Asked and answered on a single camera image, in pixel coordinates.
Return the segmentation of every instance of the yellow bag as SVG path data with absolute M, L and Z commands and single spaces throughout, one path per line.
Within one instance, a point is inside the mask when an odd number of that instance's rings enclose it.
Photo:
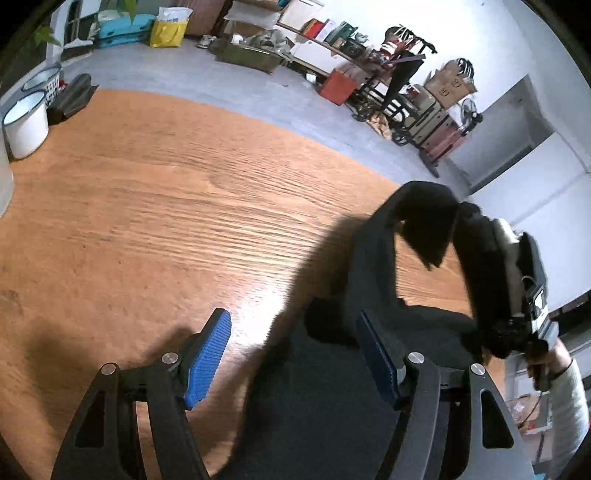
M 150 34 L 150 47 L 180 47 L 188 23 L 156 20 Z

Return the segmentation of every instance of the book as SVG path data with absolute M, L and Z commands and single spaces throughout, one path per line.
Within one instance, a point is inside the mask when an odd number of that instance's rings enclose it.
M 329 34 L 336 28 L 336 22 L 333 20 L 327 20 L 326 22 L 324 22 L 324 25 L 322 26 L 322 28 L 320 29 L 320 31 L 318 32 L 318 34 L 316 35 L 316 40 L 318 41 L 324 41 L 326 40 L 326 37 L 329 36 Z
M 313 18 L 301 30 L 301 34 L 307 38 L 314 38 L 324 24 L 320 20 Z

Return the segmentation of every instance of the gray concrete floor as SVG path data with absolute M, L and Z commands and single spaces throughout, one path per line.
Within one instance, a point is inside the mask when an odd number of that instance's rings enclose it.
M 469 185 L 453 164 L 441 163 L 441 178 L 434 179 L 414 147 L 383 139 L 353 120 L 348 107 L 325 100 L 302 75 L 284 67 L 268 75 L 218 62 L 185 39 L 180 48 L 132 43 L 97 49 L 67 66 L 65 79 L 84 72 L 100 87 L 174 95 L 264 120 L 316 140 L 397 183 L 438 181 L 460 199 L 468 195 Z

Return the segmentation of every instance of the person's arm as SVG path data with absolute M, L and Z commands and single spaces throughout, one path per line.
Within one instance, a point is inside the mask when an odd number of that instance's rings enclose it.
M 546 364 L 550 371 L 552 409 L 552 462 L 547 479 L 556 479 L 575 454 L 589 429 L 589 411 L 576 360 L 558 340 L 542 359 L 528 360 L 529 366 Z

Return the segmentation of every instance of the cable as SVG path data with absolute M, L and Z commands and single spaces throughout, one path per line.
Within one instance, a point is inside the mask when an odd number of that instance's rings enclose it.
M 531 414 L 533 412 L 535 412 L 535 409 L 538 408 L 538 405 L 540 405 L 540 400 L 542 400 L 542 395 L 540 394 L 540 396 L 538 397 L 538 401 L 535 403 L 534 408 L 531 409 L 531 412 L 528 414 L 528 416 L 525 418 L 524 421 L 522 421 L 519 425 L 517 425 L 517 429 L 521 429 L 523 428 L 523 425 L 525 425 L 525 422 L 528 421 L 531 417 Z

